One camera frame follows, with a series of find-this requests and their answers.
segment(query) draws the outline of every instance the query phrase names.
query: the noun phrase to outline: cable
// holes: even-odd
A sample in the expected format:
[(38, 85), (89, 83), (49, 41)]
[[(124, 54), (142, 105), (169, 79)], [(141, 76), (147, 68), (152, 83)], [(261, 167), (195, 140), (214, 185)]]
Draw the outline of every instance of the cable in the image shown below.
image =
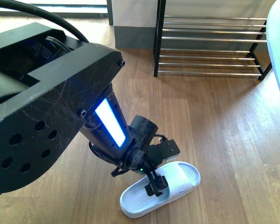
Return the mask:
[(168, 141), (168, 138), (165, 135), (162, 134), (155, 134), (155, 137), (161, 137), (160, 142)]
[(162, 135), (162, 134), (155, 134), (154, 136), (155, 136), (155, 137), (166, 138), (166, 136), (165, 136), (165, 135)]
[(12, 10), (16, 10), (16, 11), (20, 11), (20, 12), (42, 17), (46, 20), (49, 20), (49, 21), (65, 28), (66, 30), (70, 31), (79, 40), (89, 43), (87, 38), (79, 30), (77, 30), (73, 25), (71, 25), (70, 23), (68, 23), (63, 18), (59, 17), (58, 15), (50, 13), (46, 10), (40, 9), (38, 7), (29, 5), (26, 3), (15, 1), (15, 0), (0, 0), (0, 8), (8, 8), (8, 9), (12, 9)]
[(58, 46), (60, 47), (62, 50), (64, 50), (66, 53), (70, 53), (70, 49), (68, 46), (66, 46), (64, 43), (62, 43), (60, 40), (52, 37), (52, 36), (47, 36), (46, 41), (49, 41), (50, 43), (52, 43), (54, 46)]

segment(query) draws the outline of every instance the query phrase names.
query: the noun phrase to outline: black metal frame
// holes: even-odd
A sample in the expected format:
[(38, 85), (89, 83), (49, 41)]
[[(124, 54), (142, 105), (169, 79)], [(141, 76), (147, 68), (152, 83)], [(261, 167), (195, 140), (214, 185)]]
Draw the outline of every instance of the black metal frame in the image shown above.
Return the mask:
[[(156, 17), (156, 27), (155, 27), (155, 36), (154, 36), (154, 77), (158, 77), (159, 72), (159, 62), (160, 62), (160, 53), (161, 53), (161, 42), (162, 42), (162, 34), (163, 34), (163, 25), (164, 25), (164, 17), (165, 17), (165, 9), (166, 9), (166, 0), (158, 0), (158, 9), (157, 9), (157, 17)], [(266, 21), (264, 26), (261, 28), (260, 33), (266, 32)], [(251, 57), (254, 59), (255, 65), (257, 65), (260, 76), (258, 77), (259, 81), (264, 80), (268, 72), (272, 68), (272, 63), (270, 63), (265, 69), (263, 69), (262, 65), (260, 64), (258, 58), (256, 57), (254, 51), (257, 48), (261, 38), (264, 34), (259, 34), (256, 37), (256, 42), (254, 42), (247, 53), (246, 57)]]
[(154, 77), (158, 76), (166, 0), (158, 0), (157, 19), (154, 33)]
[[(261, 28), (260, 32), (266, 32), (266, 27)], [(261, 40), (263, 35), (257, 35), (256, 40)], [(254, 62), (256, 65), (259, 65), (260, 67), (258, 67), (258, 71), (260, 72), (261, 76), (258, 78), (259, 81), (262, 81), (265, 79), (265, 77), (267, 76), (267, 74), (269, 73), (269, 71), (272, 69), (272, 63), (270, 63), (267, 68), (264, 70), (258, 60), (258, 58), (256, 57), (254, 51), (257, 48), (258, 43), (253, 43), (251, 48), (250, 48), (250, 52), (247, 54), (247, 57), (251, 57), (254, 58)]]

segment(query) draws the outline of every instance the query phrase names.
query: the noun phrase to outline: glowing light panel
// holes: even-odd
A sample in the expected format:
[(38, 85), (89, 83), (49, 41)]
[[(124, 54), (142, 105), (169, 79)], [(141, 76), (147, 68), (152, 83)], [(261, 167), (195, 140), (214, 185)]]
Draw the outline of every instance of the glowing light panel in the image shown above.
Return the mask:
[(123, 133), (107, 99), (104, 99), (103, 102), (95, 110), (98, 117), (103, 122), (104, 126), (107, 128), (108, 132), (116, 142), (116, 144), (121, 147), (126, 136)]

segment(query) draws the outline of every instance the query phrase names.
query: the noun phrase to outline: screw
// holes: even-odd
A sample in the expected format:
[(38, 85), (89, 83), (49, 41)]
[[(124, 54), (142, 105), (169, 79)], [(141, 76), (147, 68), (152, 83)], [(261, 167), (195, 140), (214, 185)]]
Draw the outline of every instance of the screw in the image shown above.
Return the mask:
[(124, 60), (122, 60), (122, 61), (119, 63), (119, 65), (120, 65), (121, 67), (124, 67), (124, 66), (126, 65), (126, 62), (125, 62)]
[(86, 110), (79, 109), (79, 110), (77, 111), (77, 116), (80, 116), (80, 117), (84, 118), (85, 115), (86, 115)]

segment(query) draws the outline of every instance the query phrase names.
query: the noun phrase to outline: white slipper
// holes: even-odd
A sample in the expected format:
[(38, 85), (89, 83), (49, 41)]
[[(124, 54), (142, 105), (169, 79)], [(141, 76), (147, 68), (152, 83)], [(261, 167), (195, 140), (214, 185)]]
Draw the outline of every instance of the white slipper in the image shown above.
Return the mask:
[(120, 197), (122, 211), (131, 218), (138, 218), (147, 213), (175, 201), (194, 190), (200, 183), (199, 171), (186, 162), (170, 162), (156, 170), (158, 175), (166, 177), (168, 187), (162, 195), (148, 196), (145, 186), (148, 177), (144, 177), (126, 189)]

